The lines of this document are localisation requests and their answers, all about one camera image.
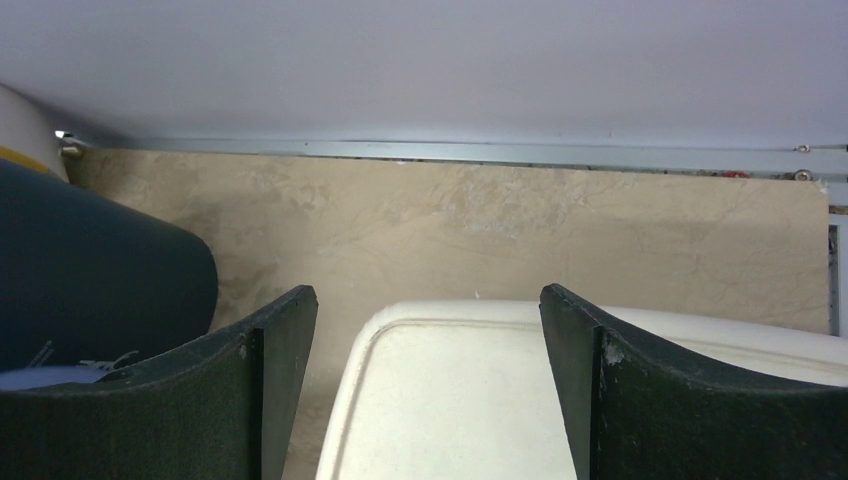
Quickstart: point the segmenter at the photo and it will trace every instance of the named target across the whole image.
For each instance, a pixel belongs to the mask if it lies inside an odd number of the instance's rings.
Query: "white lid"
[[[606,308],[687,348],[775,375],[848,385],[848,341]],[[575,478],[534,302],[409,302],[354,342],[318,479]]]

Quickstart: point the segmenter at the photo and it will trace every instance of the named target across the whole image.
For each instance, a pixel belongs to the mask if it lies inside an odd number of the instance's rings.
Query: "white plastic bin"
[[[690,315],[611,314],[699,353],[848,385],[848,341]],[[409,302],[354,342],[318,466],[329,479],[575,478],[534,302]]]

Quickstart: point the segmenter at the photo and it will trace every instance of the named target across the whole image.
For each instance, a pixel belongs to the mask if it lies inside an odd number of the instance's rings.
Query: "white logo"
[[[80,365],[85,365],[85,366],[91,367],[91,368],[99,368],[100,370],[104,370],[106,372],[111,372],[112,370],[117,368],[119,363],[130,358],[131,356],[135,355],[136,353],[138,353],[138,350],[132,350],[130,352],[127,352],[127,353],[121,355],[120,357],[118,357],[118,359],[115,360],[114,362],[97,361],[97,360],[80,360]]]

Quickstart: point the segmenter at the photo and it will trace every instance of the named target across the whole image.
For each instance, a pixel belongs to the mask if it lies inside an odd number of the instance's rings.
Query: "white cylindrical object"
[[[0,85],[0,158],[64,181],[68,174],[50,122],[35,105]]]

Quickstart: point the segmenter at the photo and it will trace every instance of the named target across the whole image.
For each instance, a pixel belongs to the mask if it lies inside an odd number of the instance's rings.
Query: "dark cylinder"
[[[0,371],[135,363],[205,334],[217,296],[196,235],[0,159]]]

